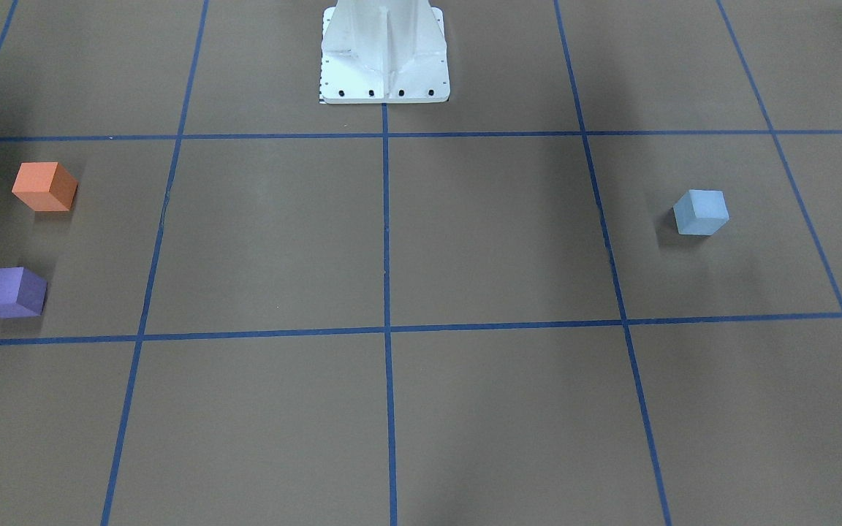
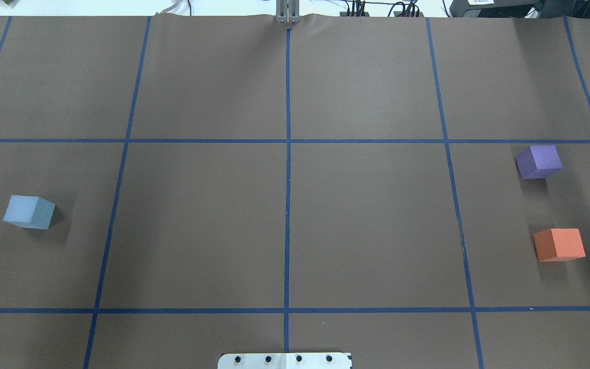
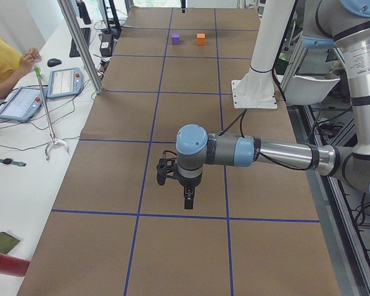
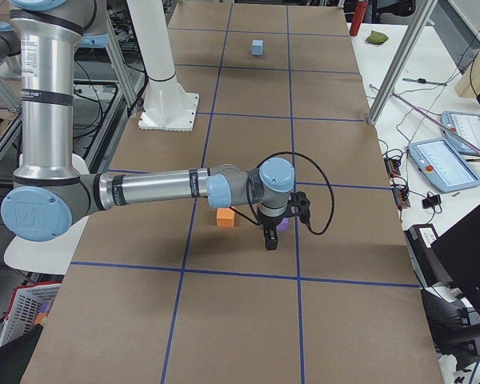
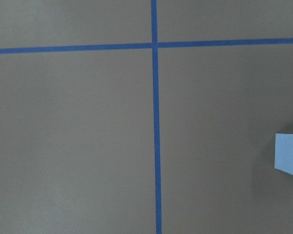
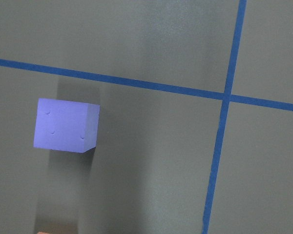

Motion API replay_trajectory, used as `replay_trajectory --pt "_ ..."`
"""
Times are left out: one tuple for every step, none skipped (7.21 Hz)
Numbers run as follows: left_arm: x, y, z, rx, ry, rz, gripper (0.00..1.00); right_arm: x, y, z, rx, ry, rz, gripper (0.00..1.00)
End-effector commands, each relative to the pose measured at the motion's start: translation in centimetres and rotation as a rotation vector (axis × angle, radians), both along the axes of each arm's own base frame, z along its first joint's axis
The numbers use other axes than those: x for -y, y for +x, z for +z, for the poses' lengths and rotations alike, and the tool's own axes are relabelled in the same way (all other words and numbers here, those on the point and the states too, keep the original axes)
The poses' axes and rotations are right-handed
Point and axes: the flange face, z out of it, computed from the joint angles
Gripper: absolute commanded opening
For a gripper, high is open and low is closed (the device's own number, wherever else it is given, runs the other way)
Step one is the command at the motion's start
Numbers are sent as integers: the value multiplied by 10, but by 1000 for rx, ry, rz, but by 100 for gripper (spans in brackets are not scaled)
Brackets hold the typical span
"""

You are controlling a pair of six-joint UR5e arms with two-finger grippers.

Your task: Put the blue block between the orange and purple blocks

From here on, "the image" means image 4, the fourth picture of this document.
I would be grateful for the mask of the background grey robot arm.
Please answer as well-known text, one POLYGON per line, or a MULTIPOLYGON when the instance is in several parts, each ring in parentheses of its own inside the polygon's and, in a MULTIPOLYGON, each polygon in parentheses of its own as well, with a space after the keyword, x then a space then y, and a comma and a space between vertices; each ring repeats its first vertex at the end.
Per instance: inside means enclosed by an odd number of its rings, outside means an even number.
POLYGON ((21 76, 21 43, 8 22, 0 22, 0 65, 3 62, 9 74, 16 78, 21 76))

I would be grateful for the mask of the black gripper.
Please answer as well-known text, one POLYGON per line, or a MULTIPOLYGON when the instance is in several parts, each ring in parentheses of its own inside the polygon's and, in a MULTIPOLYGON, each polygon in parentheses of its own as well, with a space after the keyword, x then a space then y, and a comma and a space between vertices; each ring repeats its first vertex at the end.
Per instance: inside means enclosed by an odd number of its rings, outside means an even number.
POLYGON ((266 250, 276 250, 278 248, 277 226, 282 221, 282 216, 268 216, 257 208, 258 220, 263 228, 266 250))

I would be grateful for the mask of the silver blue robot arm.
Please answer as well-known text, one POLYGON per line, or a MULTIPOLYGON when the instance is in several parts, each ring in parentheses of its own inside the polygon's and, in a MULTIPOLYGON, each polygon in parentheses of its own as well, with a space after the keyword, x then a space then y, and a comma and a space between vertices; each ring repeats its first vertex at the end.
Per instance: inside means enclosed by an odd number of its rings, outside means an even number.
POLYGON ((228 164, 141 175, 76 171, 74 54, 78 45, 108 43, 104 1, 13 1, 10 21, 22 55, 22 164, 1 205, 11 232, 46 242, 114 206, 205 198, 213 208, 255 207, 265 246, 276 249, 278 224, 291 214, 294 168, 285 159, 271 157, 248 171, 228 164))

